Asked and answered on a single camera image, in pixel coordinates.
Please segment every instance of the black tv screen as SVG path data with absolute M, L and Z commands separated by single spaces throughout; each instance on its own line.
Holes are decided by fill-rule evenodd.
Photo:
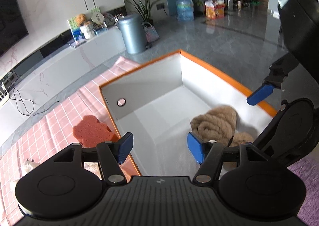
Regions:
M 0 56 L 26 35 L 17 0 L 0 0 Z

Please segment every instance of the wall outlet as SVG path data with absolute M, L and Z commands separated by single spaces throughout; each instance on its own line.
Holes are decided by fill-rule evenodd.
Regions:
M 157 10 L 161 10 L 161 9 L 164 9 L 165 8 L 165 4 L 164 3 L 159 3 L 156 5 L 156 9 Z

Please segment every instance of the brown towel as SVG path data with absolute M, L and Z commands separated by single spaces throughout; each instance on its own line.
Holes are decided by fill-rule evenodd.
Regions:
M 253 142 L 253 137 L 248 133 L 235 134 L 237 113 L 231 106 L 223 105 L 209 110 L 206 114 L 192 119 L 190 125 L 192 132 L 197 134 L 204 142 L 215 140 L 228 146 L 232 139 L 231 147 L 238 146 L 241 142 Z
M 237 133 L 234 135 L 234 138 L 232 139 L 232 143 L 230 144 L 230 147 L 238 146 L 242 142 L 253 142 L 253 141 L 254 141 L 254 138 L 250 134 L 246 132 Z

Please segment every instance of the potted plant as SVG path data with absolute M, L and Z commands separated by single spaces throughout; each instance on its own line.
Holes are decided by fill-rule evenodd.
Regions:
M 153 6 L 155 6 L 156 3 L 160 2 L 161 0 L 155 0 L 153 2 L 151 2 L 151 0 L 144 0 L 143 2 L 141 0 L 124 1 L 133 5 L 136 8 L 137 12 L 142 16 L 144 21 L 151 23 L 151 25 L 154 24 L 151 16 L 151 9 L 153 8 Z

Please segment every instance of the gray trash can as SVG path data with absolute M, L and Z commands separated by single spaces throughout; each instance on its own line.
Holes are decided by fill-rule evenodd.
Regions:
M 121 30 L 128 53 L 136 54 L 146 50 L 147 39 L 140 15 L 133 14 L 119 19 L 117 26 Z

